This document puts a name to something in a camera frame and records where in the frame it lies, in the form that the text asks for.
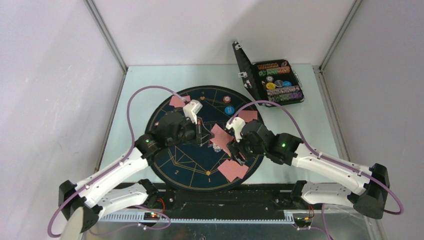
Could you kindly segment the pink playing card deck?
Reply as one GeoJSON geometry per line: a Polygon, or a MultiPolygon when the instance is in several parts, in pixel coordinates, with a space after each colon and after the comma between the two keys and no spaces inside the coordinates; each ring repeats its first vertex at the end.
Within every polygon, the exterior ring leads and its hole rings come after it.
{"type": "Polygon", "coordinates": [[[237,142],[230,142],[227,144],[226,149],[227,154],[233,161],[237,162],[240,166],[244,166],[246,164],[245,156],[237,142]]]}

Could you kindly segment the pink dealt card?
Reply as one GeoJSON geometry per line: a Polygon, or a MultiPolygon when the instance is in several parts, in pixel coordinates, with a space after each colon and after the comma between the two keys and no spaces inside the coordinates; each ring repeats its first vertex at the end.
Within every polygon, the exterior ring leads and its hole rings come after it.
{"type": "Polygon", "coordinates": [[[186,105],[186,99],[173,95],[169,101],[169,105],[174,108],[182,108],[186,105]]]}
{"type": "Polygon", "coordinates": [[[249,170],[247,165],[240,165],[236,161],[231,161],[231,172],[238,178],[243,179],[249,170]]]}
{"type": "Polygon", "coordinates": [[[246,123],[248,123],[248,122],[251,122],[252,120],[258,120],[258,111],[241,110],[237,116],[243,119],[246,123]]]}

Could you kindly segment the pink card mid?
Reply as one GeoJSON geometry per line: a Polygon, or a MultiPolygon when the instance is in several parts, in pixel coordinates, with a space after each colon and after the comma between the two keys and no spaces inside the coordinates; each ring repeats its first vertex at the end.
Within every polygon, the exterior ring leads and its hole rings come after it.
{"type": "Polygon", "coordinates": [[[215,124],[210,132],[213,138],[210,140],[213,144],[220,147],[223,151],[229,151],[227,144],[230,143],[234,137],[223,130],[218,124],[215,124]]]}

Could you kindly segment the blue small blind button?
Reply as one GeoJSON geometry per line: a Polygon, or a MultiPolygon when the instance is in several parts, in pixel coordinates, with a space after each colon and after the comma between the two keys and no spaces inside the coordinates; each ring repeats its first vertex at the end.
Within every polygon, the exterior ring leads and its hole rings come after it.
{"type": "Polygon", "coordinates": [[[231,105],[226,106],[225,109],[224,109],[224,113],[229,115],[229,116],[232,116],[235,112],[236,111],[235,111],[234,107],[231,106],[231,105]]]}

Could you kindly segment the red poker chip stack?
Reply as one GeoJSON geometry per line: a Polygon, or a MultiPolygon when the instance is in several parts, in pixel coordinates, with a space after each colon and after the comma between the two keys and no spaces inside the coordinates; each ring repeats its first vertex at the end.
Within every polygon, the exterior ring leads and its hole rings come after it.
{"type": "Polygon", "coordinates": [[[222,101],[226,104],[229,104],[232,101],[232,98],[229,95],[223,97],[222,101]]]}

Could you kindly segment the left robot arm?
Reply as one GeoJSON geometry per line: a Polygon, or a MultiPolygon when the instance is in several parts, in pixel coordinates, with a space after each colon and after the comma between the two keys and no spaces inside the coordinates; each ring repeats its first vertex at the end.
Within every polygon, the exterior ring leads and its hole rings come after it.
{"type": "Polygon", "coordinates": [[[108,214],[132,206],[153,208],[158,202],[158,190],[148,179],[117,189],[128,177],[150,167],[160,154],[179,144],[203,146],[214,138],[201,117],[196,114],[166,113],[157,126],[133,140],[129,150],[106,168],[72,183],[59,186],[59,212],[67,221],[81,212],[80,233],[91,229],[108,214]]]}

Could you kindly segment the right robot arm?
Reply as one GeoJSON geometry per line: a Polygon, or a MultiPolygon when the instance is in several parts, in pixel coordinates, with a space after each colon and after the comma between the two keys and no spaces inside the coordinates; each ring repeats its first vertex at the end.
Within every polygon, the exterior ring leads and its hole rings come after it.
{"type": "Polygon", "coordinates": [[[372,167],[331,158],[304,140],[289,133],[274,134],[258,120],[240,117],[226,123],[235,139],[227,144],[231,158],[239,165],[252,156],[263,156],[278,165],[288,165],[327,177],[329,183],[298,180],[290,194],[297,209],[308,205],[330,204],[353,208],[372,219],[382,219],[390,188],[387,168],[372,167]]]}

